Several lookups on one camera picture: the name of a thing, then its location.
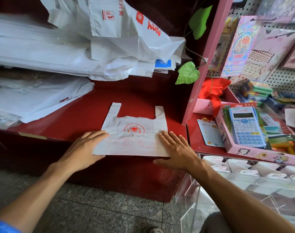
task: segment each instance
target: green leaf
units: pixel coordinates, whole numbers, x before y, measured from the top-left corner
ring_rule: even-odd
[[[189,61],[182,65],[178,70],[179,76],[177,78],[176,84],[191,84],[199,78],[199,71],[195,68],[195,65],[192,61]]]
[[[197,40],[206,30],[206,22],[209,17],[212,6],[199,8],[189,21],[189,26],[193,30],[193,36]]]

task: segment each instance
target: calculator screen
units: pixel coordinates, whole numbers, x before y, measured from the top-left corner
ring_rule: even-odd
[[[253,113],[239,113],[239,114],[233,114],[234,118],[252,118]]]

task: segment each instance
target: hand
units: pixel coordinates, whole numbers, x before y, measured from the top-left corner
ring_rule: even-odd
[[[169,134],[162,131],[159,133],[159,139],[170,155],[170,159],[155,159],[153,163],[166,168],[190,172],[193,164],[201,160],[183,136],[177,137],[173,132],[169,132]]]
[[[65,166],[72,173],[89,167],[105,157],[105,155],[93,155],[92,151],[100,141],[108,136],[106,131],[86,132],[82,137],[76,139],[57,163]]]

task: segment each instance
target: shoe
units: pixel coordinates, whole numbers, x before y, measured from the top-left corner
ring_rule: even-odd
[[[158,227],[153,227],[152,229],[149,230],[148,233],[164,233],[164,232]]]

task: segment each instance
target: stack of small boxes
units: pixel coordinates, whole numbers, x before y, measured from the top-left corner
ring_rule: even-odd
[[[260,106],[273,89],[263,81],[248,79],[240,88],[236,97],[241,103],[256,102]]]

